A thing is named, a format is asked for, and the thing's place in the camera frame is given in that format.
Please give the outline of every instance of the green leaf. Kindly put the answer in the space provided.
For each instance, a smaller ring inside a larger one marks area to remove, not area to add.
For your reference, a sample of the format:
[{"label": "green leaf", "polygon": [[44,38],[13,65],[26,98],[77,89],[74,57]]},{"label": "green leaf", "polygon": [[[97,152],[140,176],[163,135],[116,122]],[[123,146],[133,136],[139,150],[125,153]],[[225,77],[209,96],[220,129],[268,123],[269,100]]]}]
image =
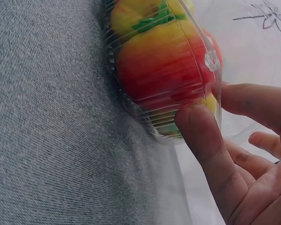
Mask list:
[{"label": "green leaf", "polygon": [[140,20],[132,28],[139,33],[143,33],[157,25],[165,24],[172,20],[185,20],[186,18],[186,15],[174,15],[168,7],[166,0],[162,0],[157,16]]}]

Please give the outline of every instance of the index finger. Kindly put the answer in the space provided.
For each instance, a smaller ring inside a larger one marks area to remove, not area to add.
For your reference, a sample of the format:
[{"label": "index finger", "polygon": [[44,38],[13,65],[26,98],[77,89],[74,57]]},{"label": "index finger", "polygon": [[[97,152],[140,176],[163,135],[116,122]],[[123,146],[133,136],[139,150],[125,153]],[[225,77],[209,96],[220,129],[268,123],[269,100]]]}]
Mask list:
[{"label": "index finger", "polygon": [[200,163],[223,218],[228,221],[248,186],[226,150],[213,114],[205,106],[185,108],[176,114],[175,122]]},{"label": "index finger", "polygon": [[281,88],[255,84],[224,85],[221,104],[226,111],[248,116],[281,133]]}]

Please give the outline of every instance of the gray fabric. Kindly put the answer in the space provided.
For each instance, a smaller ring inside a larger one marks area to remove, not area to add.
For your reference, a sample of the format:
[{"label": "gray fabric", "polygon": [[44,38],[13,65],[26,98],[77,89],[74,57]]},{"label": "gray fabric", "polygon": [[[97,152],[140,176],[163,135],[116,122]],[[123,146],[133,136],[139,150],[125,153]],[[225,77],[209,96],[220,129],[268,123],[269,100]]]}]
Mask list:
[{"label": "gray fabric", "polygon": [[186,225],[173,146],[123,110],[101,2],[0,0],[0,225]]}]

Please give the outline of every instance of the plastic clamshell container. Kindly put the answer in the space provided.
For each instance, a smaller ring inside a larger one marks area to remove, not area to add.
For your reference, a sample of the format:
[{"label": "plastic clamshell container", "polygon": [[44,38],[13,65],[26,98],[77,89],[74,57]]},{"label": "plastic clamshell container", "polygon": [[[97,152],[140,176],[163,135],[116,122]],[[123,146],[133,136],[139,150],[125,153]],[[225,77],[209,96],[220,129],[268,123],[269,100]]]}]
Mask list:
[{"label": "plastic clamshell container", "polygon": [[105,2],[107,71],[120,84],[125,108],[155,137],[183,139],[175,114],[198,104],[221,126],[221,52],[192,11],[190,0]]}]

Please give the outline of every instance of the white surface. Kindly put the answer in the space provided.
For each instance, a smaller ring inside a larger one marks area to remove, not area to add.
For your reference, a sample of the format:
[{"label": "white surface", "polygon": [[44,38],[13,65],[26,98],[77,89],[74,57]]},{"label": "white surface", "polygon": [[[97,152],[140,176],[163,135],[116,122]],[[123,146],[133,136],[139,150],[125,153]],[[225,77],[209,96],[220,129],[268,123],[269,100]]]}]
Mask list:
[{"label": "white surface", "polygon": [[[269,0],[281,13],[281,0]],[[234,18],[260,15],[250,4],[263,0],[194,0],[195,18],[219,42],[224,57],[223,80],[281,87],[281,32],[277,26],[262,30],[264,18]],[[253,154],[273,162],[268,153],[251,146],[247,139],[255,130],[269,131],[249,118],[223,112],[222,134]],[[177,146],[193,225],[223,225],[204,173],[186,145]]]}]

